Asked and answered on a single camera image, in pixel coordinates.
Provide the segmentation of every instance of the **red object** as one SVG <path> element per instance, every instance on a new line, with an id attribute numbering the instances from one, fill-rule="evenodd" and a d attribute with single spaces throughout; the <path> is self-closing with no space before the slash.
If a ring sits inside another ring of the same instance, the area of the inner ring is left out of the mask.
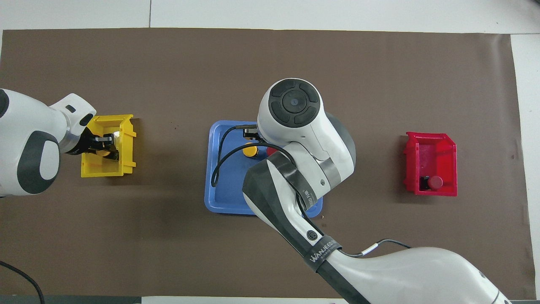
<path id="1" fill-rule="evenodd" d="M 407 132 L 407 191 L 457 196 L 456 144 L 446 134 Z"/>
<path id="2" fill-rule="evenodd" d="M 267 155 L 267 156 L 270 156 L 270 155 L 274 154 L 276 151 L 277 151 L 277 150 L 274 149 L 274 148 L 272 148 L 272 147 L 267 147 L 267 148 L 266 148 L 266 155 Z"/>

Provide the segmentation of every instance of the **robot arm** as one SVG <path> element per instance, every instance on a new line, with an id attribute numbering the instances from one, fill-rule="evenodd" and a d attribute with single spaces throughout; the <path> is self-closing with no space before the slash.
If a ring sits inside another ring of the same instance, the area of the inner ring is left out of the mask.
<path id="1" fill-rule="evenodd" d="M 357 258 L 304 214 L 352 174 L 354 143 L 324 112 L 310 83 L 286 79 L 264 95 L 257 119 L 261 137 L 283 146 L 296 166 L 275 153 L 249 169 L 242 191 L 253 212 L 280 233 L 308 266 L 349 303 L 486 303 L 508 299 L 463 257 L 438 248 L 412 248 Z"/>
<path id="2" fill-rule="evenodd" d="M 59 154 L 73 153 L 95 114 L 75 94 L 47 107 L 0 89 L 0 197 L 45 191 L 58 173 Z"/>

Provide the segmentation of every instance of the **brown paper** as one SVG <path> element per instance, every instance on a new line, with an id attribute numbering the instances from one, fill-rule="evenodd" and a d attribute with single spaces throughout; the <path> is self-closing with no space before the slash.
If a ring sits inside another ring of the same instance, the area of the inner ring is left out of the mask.
<path id="1" fill-rule="evenodd" d="M 0 87 L 48 105 L 74 92 L 98 114 L 134 114 L 138 136 L 132 175 L 82 179 L 80 156 L 63 155 L 49 190 L 1 199 L 0 259 L 45 294 L 338 297 L 262 221 L 204 206 L 210 126 L 255 120 L 285 77 L 312 82 L 356 143 L 355 173 L 314 220 L 345 251 L 442 247 L 507 297 L 535 297 L 508 35 L 4 31 Z M 456 142 L 458 197 L 406 192 L 407 131 Z M 0 282 L 34 292 L 5 269 Z"/>

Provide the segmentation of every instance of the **yellow bin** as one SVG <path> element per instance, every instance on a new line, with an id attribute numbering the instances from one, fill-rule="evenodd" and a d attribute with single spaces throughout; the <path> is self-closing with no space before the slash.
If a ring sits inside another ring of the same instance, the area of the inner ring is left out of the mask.
<path id="1" fill-rule="evenodd" d="M 108 160 L 92 153 L 83 153 L 80 162 L 81 177 L 99 176 L 123 176 L 133 173 L 133 138 L 137 133 L 133 132 L 133 125 L 127 115 L 95 116 L 87 125 L 93 134 L 114 134 L 114 145 L 118 149 L 118 161 Z"/>

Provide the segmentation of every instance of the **blue tray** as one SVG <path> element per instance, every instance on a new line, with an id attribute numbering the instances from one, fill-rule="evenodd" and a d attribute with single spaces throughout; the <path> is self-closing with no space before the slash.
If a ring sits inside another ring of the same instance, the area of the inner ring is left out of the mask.
<path id="1" fill-rule="evenodd" d="M 218 162 L 219 141 L 228 128 L 240 124 L 256 124 L 256 122 L 221 120 L 215 122 L 210 128 L 204 203 L 206 208 L 212 212 L 254 215 L 244 200 L 242 184 L 244 183 L 244 176 L 246 175 L 247 169 L 262 161 L 265 157 L 259 156 L 257 158 L 249 158 L 246 157 L 242 151 L 238 151 L 221 165 L 217 186 L 214 188 L 210 184 L 212 171 Z M 232 130 L 223 142 L 221 157 L 225 156 L 232 149 L 247 142 L 248 141 L 242 136 L 242 130 Z M 321 212 L 321 209 L 322 197 L 315 205 L 313 205 L 313 207 L 306 211 L 306 214 L 309 217 L 314 217 Z"/>

